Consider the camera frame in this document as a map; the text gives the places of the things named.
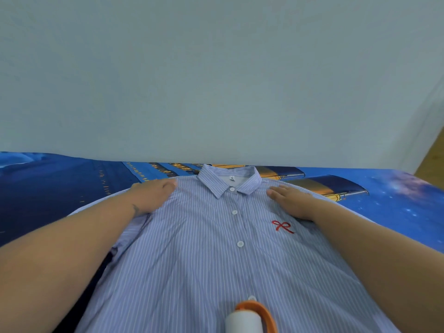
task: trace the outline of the hand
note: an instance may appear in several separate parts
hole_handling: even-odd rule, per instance
[[[134,217],[136,217],[152,213],[160,208],[176,187],[175,179],[150,180],[133,184],[130,190],[122,194],[122,197],[133,205]]]
[[[325,202],[330,203],[286,185],[270,187],[267,190],[267,195],[291,216],[309,221],[314,220],[314,212],[319,208],[319,205]]]

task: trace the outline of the tattoo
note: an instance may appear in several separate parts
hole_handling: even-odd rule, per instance
[[[135,218],[136,216],[139,216],[140,209],[135,204],[133,204],[133,208],[134,208],[133,218]]]

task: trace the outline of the striped collar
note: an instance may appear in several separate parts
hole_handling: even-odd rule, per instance
[[[247,195],[250,195],[253,191],[257,190],[262,183],[262,178],[254,166],[226,169],[203,165],[197,178],[206,185],[209,190],[211,190],[216,198],[220,198],[230,186],[224,180],[219,178],[219,176],[229,175],[248,178],[247,181],[237,188],[238,192]]]

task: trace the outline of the person's left arm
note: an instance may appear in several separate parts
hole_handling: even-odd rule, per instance
[[[127,192],[0,248],[0,332],[51,332],[80,297],[132,218],[159,208],[176,181]]]

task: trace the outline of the gray wall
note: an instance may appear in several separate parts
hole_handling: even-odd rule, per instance
[[[0,0],[0,150],[413,171],[444,0]]]

